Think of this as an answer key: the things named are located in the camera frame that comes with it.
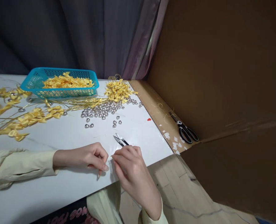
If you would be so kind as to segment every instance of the cardboard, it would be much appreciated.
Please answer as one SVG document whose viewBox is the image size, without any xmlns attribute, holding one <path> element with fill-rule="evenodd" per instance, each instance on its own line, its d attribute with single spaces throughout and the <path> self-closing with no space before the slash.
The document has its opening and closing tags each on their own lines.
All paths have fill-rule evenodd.
<svg viewBox="0 0 276 224">
<path fill-rule="evenodd" d="M 181 140 L 178 126 L 169 115 L 169 111 L 172 111 L 172 109 L 147 82 L 142 80 L 131 80 L 129 82 L 133 89 L 138 92 L 139 99 L 174 153 L 180 154 L 195 144 L 195 142 L 187 144 Z"/>
<path fill-rule="evenodd" d="M 210 197 L 276 221 L 276 0 L 170 1 L 149 85 L 202 143 Z"/>
</svg>

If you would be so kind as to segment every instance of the white marble tabletop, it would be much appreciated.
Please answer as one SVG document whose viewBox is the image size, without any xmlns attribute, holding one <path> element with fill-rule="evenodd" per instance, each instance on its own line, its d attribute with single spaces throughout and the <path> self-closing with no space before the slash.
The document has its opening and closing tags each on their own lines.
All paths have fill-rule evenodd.
<svg viewBox="0 0 276 224">
<path fill-rule="evenodd" d="M 15 88 L 26 76 L 0 75 L 0 88 Z M 98 95 L 105 92 L 106 80 L 99 80 Z M 132 98 L 140 102 L 138 96 Z M 20 106 L 27 104 L 21 100 Z M 17 111 L 11 108 L 0 117 L 9 117 Z M 91 118 L 93 128 L 84 128 L 86 118 L 80 117 L 81 111 L 70 111 L 60 119 L 51 118 L 46 124 L 37 123 L 20 133 L 30 133 L 24 140 L 17 142 L 7 135 L 0 136 L 0 150 L 25 148 L 30 151 L 49 151 L 73 149 L 94 142 L 100 142 L 110 156 L 121 146 L 113 135 L 117 132 L 129 144 L 141 147 L 147 166 L 172 155 L 173 152 L 144 107 L 125 104 L 125 109 L 116 114 L 109 114 L 106 120 Z M 113 121 L 120 116 L 122 124 L 113 128 Z M 96 192 L 117 181 L 114 169 L 109 162 L 110 171 L 97 181 L 97 170 L 64 169 L 57 176 L 41 177 L 14 183 L 5 190 L 0 190 L 0 224 L 30 223 L 53 211 L 56 211 L 82 197 Z"/>
</svg>

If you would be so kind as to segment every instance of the floor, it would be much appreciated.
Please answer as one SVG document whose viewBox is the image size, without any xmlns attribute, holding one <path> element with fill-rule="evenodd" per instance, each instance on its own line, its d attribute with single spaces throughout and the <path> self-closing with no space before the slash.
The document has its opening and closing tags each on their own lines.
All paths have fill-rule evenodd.
<svg viewBox="0 0 276 224">
<path fill-rule="evenodd" d="M 181 156 L 169 156 L 148 168 L 170 224 L 258 224 L 252 215 L 213 202 L 198 181 L 190 180 L 194 175 Z M 124 223 L 137 223 L 140 210 L 141 206 L 122 190 L 120 213 Z"/>
</svg>

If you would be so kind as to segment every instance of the small scissors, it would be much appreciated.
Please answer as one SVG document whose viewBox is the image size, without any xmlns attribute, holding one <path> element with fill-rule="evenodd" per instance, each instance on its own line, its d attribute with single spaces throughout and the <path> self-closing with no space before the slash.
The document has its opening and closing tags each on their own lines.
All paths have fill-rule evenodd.
<svg viewBox="0 0 276 224">
<path fill-rule="evenodd" d="M 198 142 L 199 138 L 196 135 L 196 133 L 191 129 L 188 128 L 187 126 L 185 126 L 178 118 L 177 115 L 175 113 L 171 113 L 169 112 L 169 114 L 172 116 L 172 118 L 175 120 L 175 122 L 177 123 L 178 127 L 179 127 L 179 135 L 182 137 L 182 139 L 188 143 L 188 144 L 192 144 L 193 141 Z"/>
<path fill-rule="evenodd" d="M 129 145 L 124 139 L 123 137 L 121 137 L 120 135 L 118 135 L 117 133 L 115 133 L 117 137 L 113 136 L 115 138 L 115 140 L 122 146 L 124 147 L 126 145 Z"/>
</svg>

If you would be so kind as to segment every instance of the basket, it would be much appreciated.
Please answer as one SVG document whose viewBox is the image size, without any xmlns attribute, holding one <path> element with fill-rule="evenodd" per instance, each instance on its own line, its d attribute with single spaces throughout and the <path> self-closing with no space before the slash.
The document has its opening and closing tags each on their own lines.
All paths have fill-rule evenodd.
<svg viewBox="0 0 276 224">
<path fill-rule="evenodd" d="M 70 72 L 70 76 L 74 78 L 89 78 L 94 82 L 94 87 L 91 88 L 58 88 L 58 89 L 43 89 L 48 78 L 60 76 L 64 72 Z M 26 79 L 21 84 L 21 89 L 30 91 L 40 98 L 59 98 L 59 97 L 75 97 L 75 96 L 91 96 L 97 93 L 99 82 L 94 71 L 82 69 L 67 69 L 67 68 L 45 68 L 39 67 L 32 69 Z"/>
</svg>

